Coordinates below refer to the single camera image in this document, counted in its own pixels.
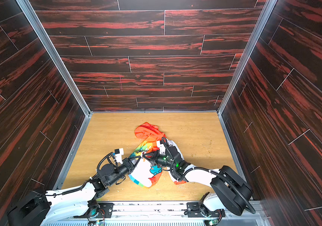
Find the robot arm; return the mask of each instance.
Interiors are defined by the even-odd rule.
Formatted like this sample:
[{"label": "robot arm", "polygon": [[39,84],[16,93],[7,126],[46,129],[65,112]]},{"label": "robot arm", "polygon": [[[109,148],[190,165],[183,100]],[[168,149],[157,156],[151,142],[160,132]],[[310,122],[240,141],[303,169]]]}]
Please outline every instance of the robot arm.
[{"label": "robot arm", "polygon": [[[168,167],[171,176],[177,181],[197,182],[212,187],[215,193],[205,194],[197,210],[206,217],[217,209],[225,208],[236,215],[241,215],[244,209],[255,213],[248,202],[252,195],[250,185],[230,167],[213,170],[196,167],[183,160],[181,152],[169,146],[166,138],[163,137],[161,142],[164,151],[153,151],[123,160],[120,159],[123,150],[117,149],[116,154],[109,153],[99,162],[97,173],[81,186],[46,191],[46,194],[30,192],[10,208],[10,226],[42,226],[86,212],[89,217],[95,216],[99,208],[96,199],[109,192],[109,186],[119,184],[117,182],[123,181],[126,174],[131,174],[142,157],[152,165]],[[100,169],[104,160],[108,160],[109,164]]]}]

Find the light wood surface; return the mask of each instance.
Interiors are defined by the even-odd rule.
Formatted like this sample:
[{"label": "light wood surface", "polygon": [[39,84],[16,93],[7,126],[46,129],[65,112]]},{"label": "light wood surface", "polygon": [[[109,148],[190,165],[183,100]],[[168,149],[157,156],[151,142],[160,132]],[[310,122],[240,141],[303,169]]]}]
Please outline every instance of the light wood surface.
[{"label": "light wood surface", "polygon": [[[144,122],[157,125],[168,139],[177,143],[186,161],[208,169],[223,165],[236,171],[216,112],[200,113],[97,113],[93,114],[72,166],[63,184],[70,188],[83,184],[96,171],[98,162],[114,149],[129,156],[142,142],[134,130]],[[199,183],[175,185],[163,171],[150,188],[140,187],[128,177],[109,187],[104,201],[199,200],[212,188]]]}]

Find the enclosure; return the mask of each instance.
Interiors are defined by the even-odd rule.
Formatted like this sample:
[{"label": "enclosure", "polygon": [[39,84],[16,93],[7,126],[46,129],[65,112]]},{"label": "enclosure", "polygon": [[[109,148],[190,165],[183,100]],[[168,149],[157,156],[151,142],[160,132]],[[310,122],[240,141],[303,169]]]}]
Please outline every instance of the enclosure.
[{"label": "enclosure", "polygon": [[[27,192],[130,156],[145,122],[250,184],[256,214],[218,225],[322,225],[322,1],[0,0],[0,226]],[[165,171],[109,190],[107,226],[213,219],[183,215],[213,189]]]}]

